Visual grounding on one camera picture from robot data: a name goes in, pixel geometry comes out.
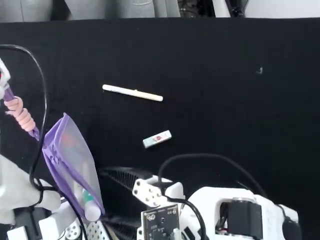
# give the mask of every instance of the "purple pouch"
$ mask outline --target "purple pouch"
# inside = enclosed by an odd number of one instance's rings
[[[105,214],[94,158],[75,122],[64,113],[45,135],[45,162],[60,190],[85,218],[83,190],[88,191]]]

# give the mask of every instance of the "small white box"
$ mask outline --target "small white box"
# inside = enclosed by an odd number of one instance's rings
[[[154,136],[151,136],[151,137],[148,137],[146,139],[143,140],[143,145],[144,147],[147,149],[153,145],[156,145],[156,144],[159,144],[159,143],[162,143],[164,141],[167,141],[169,139],[171,139],[172,135],[170,133],[169,130],[167,131],[163,131],[161,133],[158,133]]]

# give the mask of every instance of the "pink coiled cable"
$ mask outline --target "pink coiled cable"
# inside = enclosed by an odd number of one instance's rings
[[[28,110],[24,108],[20,97],[15,96],[13,100],[4,101],[4,105],[9,109],[6,113],[13,116],[23,130],[30,132],[35,129],[36,123]]]

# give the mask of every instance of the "circuit board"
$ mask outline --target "circuit board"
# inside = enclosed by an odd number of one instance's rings
[[[170,205],[142,212],[144,240],[174,240],[179,229],[178,205]]]

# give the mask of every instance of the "perforated metal plate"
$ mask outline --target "perforated metal plate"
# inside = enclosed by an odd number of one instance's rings
[[[107,231],[101,221],[91,222],[89,225],[86,225],[85,230],[88,240],[112,240],[109,239]]]

